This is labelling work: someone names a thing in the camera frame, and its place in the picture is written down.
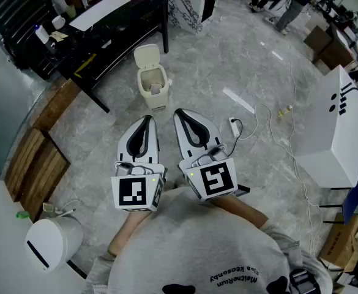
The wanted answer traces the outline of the brown wooden box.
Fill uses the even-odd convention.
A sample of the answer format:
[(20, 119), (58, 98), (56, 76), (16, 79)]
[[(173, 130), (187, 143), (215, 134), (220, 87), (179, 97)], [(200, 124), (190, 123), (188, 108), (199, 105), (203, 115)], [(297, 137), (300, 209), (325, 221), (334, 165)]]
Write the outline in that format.
[(314, 51), (313, 64), (322, 61), (330, 70), (333, 70), (337, 66), (345, 68), (354, 61), (352, 51), (334, 24), (331, 24), (325, 31), (315, 26), (304, 43)]

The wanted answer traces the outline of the beige pedal trash bin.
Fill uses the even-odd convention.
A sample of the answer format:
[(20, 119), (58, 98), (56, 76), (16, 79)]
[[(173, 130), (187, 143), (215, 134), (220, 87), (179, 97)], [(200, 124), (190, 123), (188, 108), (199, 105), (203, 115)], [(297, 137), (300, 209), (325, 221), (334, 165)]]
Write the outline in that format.
[[(164, 68), (161, 65), (152, 68), (139, 69), (137, 73), (138, 88), (145, 99), (145, 103), (151, 110), (165, 108), (168, 105), (168, 91), (170, 79), (168, 79)], [(151, 84), (163, 85), (159, 94), (151, 95), (149, 87)]]

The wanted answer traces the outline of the white plastic bag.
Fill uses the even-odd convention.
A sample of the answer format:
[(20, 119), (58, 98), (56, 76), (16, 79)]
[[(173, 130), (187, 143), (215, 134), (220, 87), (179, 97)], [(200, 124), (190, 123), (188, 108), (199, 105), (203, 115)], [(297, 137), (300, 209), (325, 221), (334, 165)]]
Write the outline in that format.
[(157, 67), (160, 64), (160, 50), (156, 44), (137, 47), (133, 54), (140, 69)]

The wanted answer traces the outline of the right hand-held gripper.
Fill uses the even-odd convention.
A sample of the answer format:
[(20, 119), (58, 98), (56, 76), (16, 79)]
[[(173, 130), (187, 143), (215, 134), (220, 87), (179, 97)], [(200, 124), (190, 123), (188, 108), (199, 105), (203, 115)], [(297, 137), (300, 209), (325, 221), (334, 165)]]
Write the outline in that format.
[(229, 194), (240, 197), (250, 192), (238, 184), (234, 159), (228, 157), (226, 145), (220, 145), (222, 136), (214, 122), (183, 108), (174, 112), (173, 120), (183, 158), (179, 168), (201, 201)]

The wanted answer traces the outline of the white cabinet with black marks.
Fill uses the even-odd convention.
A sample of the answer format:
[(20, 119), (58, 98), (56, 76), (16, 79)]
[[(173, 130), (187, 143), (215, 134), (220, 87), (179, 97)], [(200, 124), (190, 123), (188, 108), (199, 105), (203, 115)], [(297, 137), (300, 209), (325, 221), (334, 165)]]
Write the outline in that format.
[(342, 66), (323, 76), (294, 155), (324, 188), (358, 182), (358, 87)]

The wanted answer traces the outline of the white marble cabinet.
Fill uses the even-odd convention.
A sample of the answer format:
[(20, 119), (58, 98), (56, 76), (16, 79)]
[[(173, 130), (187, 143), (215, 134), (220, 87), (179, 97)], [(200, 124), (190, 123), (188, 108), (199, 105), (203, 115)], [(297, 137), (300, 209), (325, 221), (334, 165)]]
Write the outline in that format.
[(202, 34), (212, 22), (217, 0), (168, 0), (169, 22), (192, 34)]

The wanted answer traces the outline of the grey ribbed metal appliance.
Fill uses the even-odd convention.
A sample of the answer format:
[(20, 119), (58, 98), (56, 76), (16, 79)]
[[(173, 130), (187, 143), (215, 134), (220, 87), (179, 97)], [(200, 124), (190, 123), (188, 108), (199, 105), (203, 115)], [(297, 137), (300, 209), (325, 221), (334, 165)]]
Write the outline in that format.
[(0, 0), (0, 35), (5, 49), (18, 68), (30, 68), (43, 79), (49, 78), (54, 66), (45, 56), (35, 25), (47, 29), (55, 15), (51, 0)]

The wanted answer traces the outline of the person's grey sweatshirt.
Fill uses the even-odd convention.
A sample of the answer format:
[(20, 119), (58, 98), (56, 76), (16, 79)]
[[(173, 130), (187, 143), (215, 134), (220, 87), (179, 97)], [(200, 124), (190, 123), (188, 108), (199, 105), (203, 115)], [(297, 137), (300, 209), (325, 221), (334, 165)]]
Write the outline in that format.
[(301, 268), (332, 294), (324, 266), (269, 218), (256, 228), (178, 187), (120, 254), (95, 259), (81, 294), (291, 294), (289, 275)]

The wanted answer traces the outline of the white sink basin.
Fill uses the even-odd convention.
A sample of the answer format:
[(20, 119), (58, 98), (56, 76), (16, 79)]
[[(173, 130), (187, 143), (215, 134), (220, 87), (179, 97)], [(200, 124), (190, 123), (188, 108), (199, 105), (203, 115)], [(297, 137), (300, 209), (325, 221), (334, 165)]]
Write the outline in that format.
[(105, 16), (130, 2), (130, 0), (102, 0), (69, 23), (80, 31), (86, 31)]

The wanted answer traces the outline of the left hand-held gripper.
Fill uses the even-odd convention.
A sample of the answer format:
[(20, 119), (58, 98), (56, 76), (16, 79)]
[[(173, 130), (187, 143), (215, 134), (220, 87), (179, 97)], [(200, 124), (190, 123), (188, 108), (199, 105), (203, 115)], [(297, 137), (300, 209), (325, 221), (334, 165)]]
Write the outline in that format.
[(159, 164), (157, 128), (152, 116), (143, 116), (124, 132), (117, 144), (117, 159), (116, 175), (111, 178), (115, 208), (156, 211), (166, 168)]

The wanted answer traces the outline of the white counter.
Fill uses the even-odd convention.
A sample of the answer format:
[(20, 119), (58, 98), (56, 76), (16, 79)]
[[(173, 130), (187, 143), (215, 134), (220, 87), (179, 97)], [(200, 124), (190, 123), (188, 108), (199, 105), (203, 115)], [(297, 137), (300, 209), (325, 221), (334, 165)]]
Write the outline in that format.
[(85, 280), (69, 265), (50, 273), (34, 267), (24, 248), (32, 223), (17, 218), (19, 211), (0, 181), (0, 294), (80, 294)]

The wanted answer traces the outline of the person's left forearm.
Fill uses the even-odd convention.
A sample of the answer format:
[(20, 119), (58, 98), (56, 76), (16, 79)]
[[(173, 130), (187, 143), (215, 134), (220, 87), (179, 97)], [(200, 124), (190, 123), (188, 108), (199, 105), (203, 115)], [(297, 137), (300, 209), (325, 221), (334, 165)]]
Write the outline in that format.
[(135, 230), (151, 213), (151, 211), (136, 211), (129, 213), (122, 227), (111, 240), (107, 250), (108, 253), (113, 257), (120, 254)]

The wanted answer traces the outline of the white plug adapter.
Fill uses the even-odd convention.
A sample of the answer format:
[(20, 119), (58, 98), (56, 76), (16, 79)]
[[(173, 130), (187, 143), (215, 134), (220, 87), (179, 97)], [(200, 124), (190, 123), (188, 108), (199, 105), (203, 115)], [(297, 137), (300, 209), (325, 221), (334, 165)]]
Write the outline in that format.
[(42, 210), (43, 210), (43, 215), (49, 218), (64, 217), (76, 211), (75, 208), (70, 209), (68, 211), (64, 211), (63, 209), (59, 209), (58, 207), (55, 207), (51, 203), (43, 203)]

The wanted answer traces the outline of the printed cardboard box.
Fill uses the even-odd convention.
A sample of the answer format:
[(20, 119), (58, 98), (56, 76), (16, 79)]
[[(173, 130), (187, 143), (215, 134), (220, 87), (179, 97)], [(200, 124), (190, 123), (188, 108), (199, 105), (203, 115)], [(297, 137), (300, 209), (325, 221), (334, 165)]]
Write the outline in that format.
[(347, 225), (338, 213), (319, 254), (319, 260), (328, 270), (352, 272), (358, 262), (358, 214), (353, 214)]

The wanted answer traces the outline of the black marble vanity table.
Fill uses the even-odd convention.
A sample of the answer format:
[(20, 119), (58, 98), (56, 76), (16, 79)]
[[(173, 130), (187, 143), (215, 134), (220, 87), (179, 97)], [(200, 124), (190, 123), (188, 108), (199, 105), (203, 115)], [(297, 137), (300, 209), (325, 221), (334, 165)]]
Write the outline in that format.
[(103, 111), (109, 108), (97, 98), (93, 89), (101, 79), (146, 39), (160, 32), (163, 51), (169, 51), (168, 0), (129, 0), (86, 31), (64, 27), (67, 37), (54, 53), (32, 35), (25, 57), (32, 61), (46, 59), (53, 70), (72, 80)]

